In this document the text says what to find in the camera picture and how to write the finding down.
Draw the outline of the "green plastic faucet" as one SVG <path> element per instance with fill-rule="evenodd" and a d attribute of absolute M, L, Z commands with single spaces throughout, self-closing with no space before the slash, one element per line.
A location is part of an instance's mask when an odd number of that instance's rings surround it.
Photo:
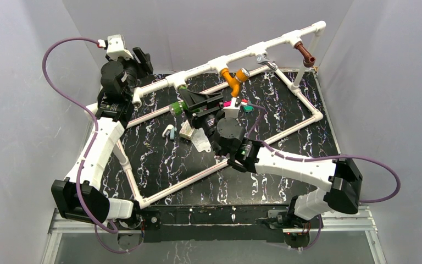
<path fill-rule="evenodd" d="M 188 88 L 187 85 L 180 85 L 177 88 L 177 92 L 180 95 L 183 91 L 187 91 L 187 88 Z M 186 105 L 183 101 L 177 101 L 169 105 L 169 111 L 172 115 L 178 116 L 182 114 L 185 106 Z"/>

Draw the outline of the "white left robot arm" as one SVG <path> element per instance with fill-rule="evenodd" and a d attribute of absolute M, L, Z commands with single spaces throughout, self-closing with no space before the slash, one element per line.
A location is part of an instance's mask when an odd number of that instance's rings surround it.
<path fill-rule="evenodd" d="M 142 222 L 135 202 L 106 197 L 101 191 L 101 183 L 111 155 L 117 156 L 125 170 L 131 169 L 118 141 L 134 111 L 133 89 L 141 79 L 153 73 L 153 67 L 150 54 L 139 47 L 130 51 L 109 48 L 106 57 L 108 61 L 101 68 L 97 101 L 83 106 L 93 121 L 88 141 L 64 179 L 53 182 L 51 193 L 65 219 L 92 224 L 120 219 L 127 228 L 135 229 Z"/>

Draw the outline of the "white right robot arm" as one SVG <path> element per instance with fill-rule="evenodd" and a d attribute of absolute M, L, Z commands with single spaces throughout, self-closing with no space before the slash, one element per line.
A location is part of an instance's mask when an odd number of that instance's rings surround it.
<path fill-rule="evenodd" d="M 315 186 L 314 191 L 291 199 L 287 219 L 295 228 L 303 227 L 327 211 L 348 215 L 358 213 L 362 175 L 351 158 L 323 159 L 294 155 L 252 140 L 237 120 L 242 101 L 232 99 L 226 106 L 222 93 L 194 92 L 181 85 L 179 104 L 189 124 L 202 129 L 217 156 L 239 172 L 275 174 Z"/>

